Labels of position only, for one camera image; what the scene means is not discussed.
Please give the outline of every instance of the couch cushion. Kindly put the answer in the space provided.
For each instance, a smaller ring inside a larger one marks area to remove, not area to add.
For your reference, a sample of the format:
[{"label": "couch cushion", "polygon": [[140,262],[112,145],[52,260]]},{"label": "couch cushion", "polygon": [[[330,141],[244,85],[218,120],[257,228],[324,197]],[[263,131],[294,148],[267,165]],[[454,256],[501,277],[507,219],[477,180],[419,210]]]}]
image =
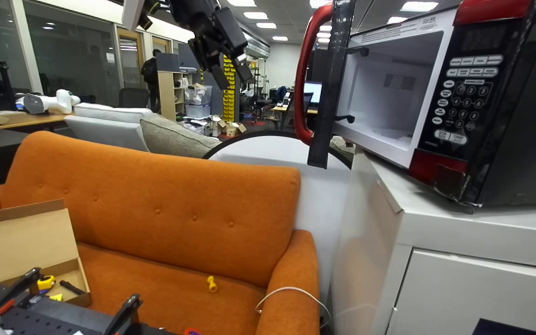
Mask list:
[{"label": "couch cushion", "polygon": [[30,133],[2,206],[66,198],[77,238],[261,286],[285,252],[300,171],[129,150]]},{"label": "couch cushion", "polygon": [[192,131],[177,120],[157,113],[142,117],[140,122],[144,139],[153,152],[205,156],[213,146],[220,143],[216,137]]},{"label": "couch cushion", "polygon": [[131,146],[136,150],[149,150],[144,141],[140,122],[67,115],[66,124],[69,126],[73,137],[118,146]]},{"label": "couch cushion", "polygon": [[114,314],[131,293],[140,293],[142,321],[181,332],[196,327],[201,332],[255,332],[255,303],[265,290],[242,280],[216,277],[218,292],[209,292],[207,275],[164,265],[129,254],[80,243],[95,310]]}]

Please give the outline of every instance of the ceiling light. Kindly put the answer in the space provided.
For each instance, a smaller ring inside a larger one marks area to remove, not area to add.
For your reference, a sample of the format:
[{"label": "ceiling light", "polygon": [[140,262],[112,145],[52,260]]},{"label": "ceiling light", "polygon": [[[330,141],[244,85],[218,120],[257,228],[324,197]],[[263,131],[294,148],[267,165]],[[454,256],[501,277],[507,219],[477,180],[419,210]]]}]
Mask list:
[{"label": "ceiling light", "polygon": [[387,24],[404,22],[404,20],[406,20],[406,16],[391,16],[391,18],[387,18]]},{"label": "ceiling light", "polygon": [[401,11],[427,12],[438,7],[438,1],[406,1]]},{"label": "ceiling light", "polygon": [[257,27],[263,27],[263,29],[276,29],[276,22],[257,22]]},{"label": "ceiling light", "polygon": [[255,7],[253,0],[227,0],[233,7]]},{"label": "ceiling light", "polygon": [[272,35],[274,40],[289,40],[287,35]]},{"label": "ceiling light", "polygon": [[268,14],[265,11],[246,11],[244,14],[252,20],[268,20]]},{"label": "ceiling light", "polygon": [[328,3],[332,3],[332,0],[309,0],[309,7],[313,9],[328,5]]}]

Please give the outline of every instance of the red microwave trim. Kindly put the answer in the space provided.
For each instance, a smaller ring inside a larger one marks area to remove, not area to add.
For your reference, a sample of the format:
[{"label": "red microwave trim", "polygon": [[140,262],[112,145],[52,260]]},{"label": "red microwave trim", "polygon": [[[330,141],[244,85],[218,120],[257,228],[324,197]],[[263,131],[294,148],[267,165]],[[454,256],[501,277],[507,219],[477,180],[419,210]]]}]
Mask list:
[{"label": "red microwave trim", "polygon": [[477,24],[503,18],[525,18],[533,0],[462,0],[456,24]]},{"label": "red microwave trim", "polygon": [[417,148],[410,165],[410,174],[427,184],[436,184],[440,167],[466,172],[468,161]]}]

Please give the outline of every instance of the wall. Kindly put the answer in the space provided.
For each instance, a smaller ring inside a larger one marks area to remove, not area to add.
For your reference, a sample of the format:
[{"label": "wall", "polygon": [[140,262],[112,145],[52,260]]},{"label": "wall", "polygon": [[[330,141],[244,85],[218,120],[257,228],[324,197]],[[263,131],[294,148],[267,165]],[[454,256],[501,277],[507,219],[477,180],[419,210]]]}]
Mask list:
[{"label": "wall", "polygon": [[45,92],[64,87],[82,100],[118,105],[118,64],[106,57],[116,53],[114,24],[36,1],[25,9]]},{"label": "wall", "polygon": [[294,83],[302,44],[272,44],[267,59],[268,87]]},{"label": "wall", "polygon": [[[69,9],[69,11],[77,11],[82,14],[90,14],[90,16],[97,16],[101,20],[106,22],[116,22],[121,24],[121,16],[123,16],[123,7],[108,1],[108,0],[38,0],[54,7],[62,7],[62,9]],[[153,25],[149,27],[149,33],[164,37],[164,38],[175,38],[175,40],[188,40],[194,37],[194,33],[190,29],[183,29],[175,24],[159,20],[159,18],[151,18]]]}]

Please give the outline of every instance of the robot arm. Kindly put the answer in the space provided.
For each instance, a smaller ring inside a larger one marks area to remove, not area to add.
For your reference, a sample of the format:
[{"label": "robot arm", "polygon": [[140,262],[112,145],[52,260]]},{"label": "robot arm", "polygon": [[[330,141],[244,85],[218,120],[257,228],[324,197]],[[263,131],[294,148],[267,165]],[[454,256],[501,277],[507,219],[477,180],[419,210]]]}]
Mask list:
[{"label": "robot arm", "polygon": [[[149,27],[149,14],[159,9],[159,0],[125,0],[123,3],[123,20],[131,24],[129,27],[136,24]],[[220,7],[216,0],[170,0],[170,7],[175,22],[194,31],[196,37],[188,44],[200,64],[213,72],[222,89],[226,89],[229,81],[222,72],[220,53],[231,57],[244,83],[253,81],[244,57],[248,40],[229,7]]]}]

